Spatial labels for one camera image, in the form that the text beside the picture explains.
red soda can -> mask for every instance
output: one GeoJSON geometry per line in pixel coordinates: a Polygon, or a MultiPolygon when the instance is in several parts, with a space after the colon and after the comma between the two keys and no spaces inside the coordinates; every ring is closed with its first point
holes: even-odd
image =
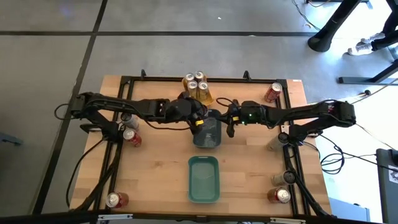
{"type": "Polygon", "coordinates": [[[138,135],[137,131],[133,129],[126,129],[123,132],[123,138],[129,142],[131,142],[134,147],[139,147],[142,143],[141,136],[138,135]]]}
{"type": "Polygon", "coordinates": [[[106,205],[109,208],[121,208],[129,203],[129,196],[126,193],[113,192],[106,197],[106,205]]]}
{"type": "Polygon", "coordinates": [[[264,95],[264,99],[268,103],[273,103],[278,98],[281,92],[282,92],[282,85],[280,83],[273,83],[269,87],[267,93],[264,95]]]}
{"type": "Polygon", "coordinates": [[[290,193],[283,187],[270,189],[267,198],[271,203],[287,203],[290,201],[290,193]]]}

black pants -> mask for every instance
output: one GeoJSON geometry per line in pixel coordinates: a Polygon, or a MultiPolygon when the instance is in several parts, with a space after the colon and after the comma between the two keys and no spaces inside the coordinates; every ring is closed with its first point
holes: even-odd
{"type": "Polygon", "coordinates": [[[398,42],[398,30],[396,27],[398,26],[398,10],[392,10],[391,15],[388,17],[386,22],[384,23],[384,28],[382,33],[386,35],[385,38],[372,41],[372,50],[380,50],[384,47],[388,47],[396,42],[398,42]]]}

gray concrete floor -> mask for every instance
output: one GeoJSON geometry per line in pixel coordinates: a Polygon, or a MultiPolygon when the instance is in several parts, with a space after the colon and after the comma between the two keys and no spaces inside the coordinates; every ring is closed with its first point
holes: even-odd
{"type": "MultiPolygon", "coordinates": [[[[296,1],[319,27],[339,5],[315,9],[296,1]]],[[[388,6],[380,1],[372,4],[372,10],[360,4],[336,34],[331,49],[322,54],[308,48],[307,37],[97,37],[81,91],[99,91],[103,75],[139,75],[142,68],[153,76],[182,77],[204,70],[212,77],[240,78],[249,70],[253,78],[301,79],[308,102],[375,90],[378,87],[336,83],[340,76],[371,77],[392,62],[388,50],[361,57],[345,54],[359,37],[381,29],[388,6]]],[[[0,0],[0,30],[92,31],[100,5],[100,0],[0,0]]],[[[109,1],[99,29],[316,32],[290,0],[114,0],[109,1]]],[[[0,36],[0,131],[25,141],[21,147],[0,144],[0,198],[8,202],[0,204],[0,216],[25,215],[32,208],[60,125],[53,109],[68,101],[88,39],[0,36]]],[[[72,121],[68,129],[46,213],[67,210],[66,186],[86,141],[79,124],[72,121]]],[[[340,137],[338,131],[332,136],[340,137]]],[[[345,192],[341,181],[338,188],[345,192]]],[[[359,198],[330,194],[349,202],[359,198]]],[[[379,215],[373,220],[381,221],[379,215]]]]}

person's leg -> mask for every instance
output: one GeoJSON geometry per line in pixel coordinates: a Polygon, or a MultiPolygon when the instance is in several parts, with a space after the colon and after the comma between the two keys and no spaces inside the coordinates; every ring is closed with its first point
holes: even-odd
{"type": "Polygon", "coordinates": [[[383,30],[380,33],[374,34],[368,38],[362,38],[361,42],[364,44],[370,44],[374,40],[379,40],[385,38],[391,32],[394,32],[398,26],[398,13],[397,10],[393,9],[390,16],[384,23],[383,30]]]}
{"type": "Polygon", "coordinates": [[[366,55],[374,51],[388,47],[398,42],[398,30],[391,32],[385,38],[372,41],[370,44],[363,44],[348,49],[350,55],[366,55]]]}
{"type": "Polygon", "coordinates": [[[398,42],[398,30],[395,30],[386,35],[385,38],[371,42],[372,51],[383,49],[384,47],[388,47],[397,42],[398,42]]]}
{"type": "Polygon", "coordinates": [[[388,35],[391,32],[394,32],[397,26],[398,26],[398,13],[392,11],[390,16],[387,18],[386,22],[384,23],[382,33],[388,35]]]}

plastic tray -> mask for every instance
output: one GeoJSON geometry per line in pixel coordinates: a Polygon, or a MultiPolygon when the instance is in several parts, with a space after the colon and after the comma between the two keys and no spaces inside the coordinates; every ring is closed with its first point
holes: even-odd
{"type": "Polygon", "coordinates": [[[188,197],[195,203],[213,203],[220,197],[220,172],[213,156],[194,156],[188,161],[188,197]]]}
{"type": "Polygon", "coordinates": [[[214,148],[221,144],[221,122],[216,119],[220,115],[218,110],[208,111],[208,118],[202,124],[202,131],[193,136],[193,144],[196,147],[214,148]]]}

